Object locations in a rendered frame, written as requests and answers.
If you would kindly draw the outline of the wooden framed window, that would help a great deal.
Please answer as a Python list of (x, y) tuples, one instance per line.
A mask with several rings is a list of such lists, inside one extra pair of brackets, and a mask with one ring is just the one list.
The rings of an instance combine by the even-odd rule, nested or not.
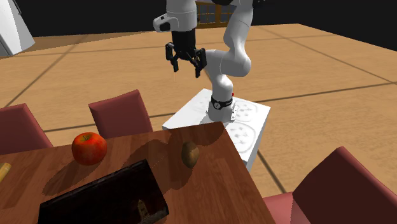
[(196, 6), (198, 29), (226, 27), (236, 8), (234, 5), (221, 6), (198, 1)]

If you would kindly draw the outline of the red apple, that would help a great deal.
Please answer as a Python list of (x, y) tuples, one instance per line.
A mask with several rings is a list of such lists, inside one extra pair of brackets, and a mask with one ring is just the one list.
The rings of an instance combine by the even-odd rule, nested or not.
[(72, 143), (72, 153), (80, 165), (98, 164), (107, 153), (106, 140), (94, 132), (84, 132), (76, 136)]

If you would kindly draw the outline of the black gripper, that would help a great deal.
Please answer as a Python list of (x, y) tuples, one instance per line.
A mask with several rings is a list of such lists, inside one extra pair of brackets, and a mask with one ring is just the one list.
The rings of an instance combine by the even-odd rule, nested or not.
[(165, 58), (173, 66), (174, 72), (179, 71), (178, 58), (189, 60), (195, 67), (195, 77), (207, 65), (205, 48), (196, 49), (195, 28), (189, 31), (172, 31), (172, 42), (165, 45)]

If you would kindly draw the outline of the white patterned robot stand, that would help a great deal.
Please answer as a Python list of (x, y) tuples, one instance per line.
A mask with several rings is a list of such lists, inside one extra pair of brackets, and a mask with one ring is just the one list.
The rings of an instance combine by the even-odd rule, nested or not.
[[(207, 111), (211, 101), (212, 91), (202, 89), (195, 97), (188, 101), (179, 111), (170, 117), (163, 125), (165, 129), (175, 129), (211, 123)], [(232, 120), (224, 126), (239, 152), (247, 170), (252, 168), (263, 130), (267, 121), (270, 107), (235, 97), (235, 108)]]

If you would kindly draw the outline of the brown kiwi fruit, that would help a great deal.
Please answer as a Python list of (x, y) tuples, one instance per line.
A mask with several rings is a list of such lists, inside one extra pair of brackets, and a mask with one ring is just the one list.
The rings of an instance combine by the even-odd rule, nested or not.
[(199, 159), (200, 150), (194, 142), (188, 141), (183, 143), (181, 159), (185, 166), (193, 168)]

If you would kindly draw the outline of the dark red chair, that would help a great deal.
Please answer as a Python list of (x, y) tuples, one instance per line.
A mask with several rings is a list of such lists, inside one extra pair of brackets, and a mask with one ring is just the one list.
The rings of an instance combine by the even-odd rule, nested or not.
[(99, 134), (105, 138), (153, 132), (138, 90), (88, 105)]
[(397, 194), (343, 146), (293, 192), (265, 197), (276, 224), (397, 224)]
[(52, 146), (25, 103), (0, 109), (0, 155)]

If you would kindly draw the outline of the brown wooden table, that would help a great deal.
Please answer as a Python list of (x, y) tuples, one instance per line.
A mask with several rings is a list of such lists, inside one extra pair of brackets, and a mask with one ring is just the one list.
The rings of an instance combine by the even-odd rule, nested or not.
[[(200, 150), (191, 169), (183, 143)], [(37, 224), (42, 202), (147, 160), (169, 207), (159, 224), (275, 224), (220, 122), (108, 139), (98, 164), (77, 163), (69, 145), (0, 155), (11, 169), (0, 182), (0, 224)]]

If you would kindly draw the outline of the yellow cylindrical object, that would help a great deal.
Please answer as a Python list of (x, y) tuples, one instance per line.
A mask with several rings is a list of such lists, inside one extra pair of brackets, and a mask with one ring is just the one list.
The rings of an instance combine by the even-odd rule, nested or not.
[(0, 182), (4, 179), (4, 177), (7, 175), (7, 173), (11, 169), (11, 164), (9, 163), (0, 163)]

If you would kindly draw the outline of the white refrigerator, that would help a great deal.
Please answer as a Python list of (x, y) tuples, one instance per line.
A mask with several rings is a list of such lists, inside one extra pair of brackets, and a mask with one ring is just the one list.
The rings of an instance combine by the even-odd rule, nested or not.
[(0, 57), (16, 55), (35, 44), (16, 0), (0, 0)]

